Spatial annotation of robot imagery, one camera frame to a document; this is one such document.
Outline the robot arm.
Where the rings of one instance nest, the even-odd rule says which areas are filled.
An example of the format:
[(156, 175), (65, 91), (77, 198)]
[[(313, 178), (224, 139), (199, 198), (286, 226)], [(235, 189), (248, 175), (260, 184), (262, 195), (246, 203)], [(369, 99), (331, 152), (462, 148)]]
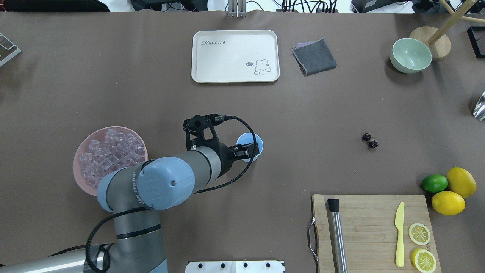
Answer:
[(193, 144), (174, 157), (148, 160), (106, 175), (97, 200), (111, 216), (90, 233), (83, 250), (1, 268), (2, 273), (166, 273), (161, 210), (206, 191), (232, 163), (253, 161), (256, 141), (226, 147)]

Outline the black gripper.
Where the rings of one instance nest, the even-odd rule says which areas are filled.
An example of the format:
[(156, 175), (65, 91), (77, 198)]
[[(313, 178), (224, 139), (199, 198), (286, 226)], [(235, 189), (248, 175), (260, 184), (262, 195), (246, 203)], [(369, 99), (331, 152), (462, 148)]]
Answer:
[(249, 152), (254, 152), (255, 146), (255, 142), (250, 142), (247, 144), (236, 144), (234, 146), (218, 144), (212, 147), (220, 159), (221, 170), (218, 177), (226, 174), (232, 168), (235, 160), (250, 159)]

